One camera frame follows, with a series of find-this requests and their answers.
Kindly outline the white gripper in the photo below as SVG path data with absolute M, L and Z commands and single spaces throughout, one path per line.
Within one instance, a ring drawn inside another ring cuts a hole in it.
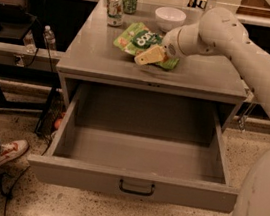
M 147 65 L 158 62 L 164 62 L 169 58 L 181 58 L 183 53 L 178 43 L 180 29 L 175 28 L 166 33 L 162 39 L 162 46 L 152 45 L 146 51 L 139 53 L 134 57 L 135 63 L 138 65 Z

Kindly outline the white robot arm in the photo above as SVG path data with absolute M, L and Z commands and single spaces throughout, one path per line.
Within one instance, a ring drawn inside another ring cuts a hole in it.
M 270 118 L 270 54 L 249 39 L 237 17 L 225 8 L 205 10 L 198 22 L 169 31 L 161 46 L 140 53 L 135 62 L 144 65 L 195 54 L 229 59 Z M 243 180 L 232 216 L 270 216 L 270 150 Z

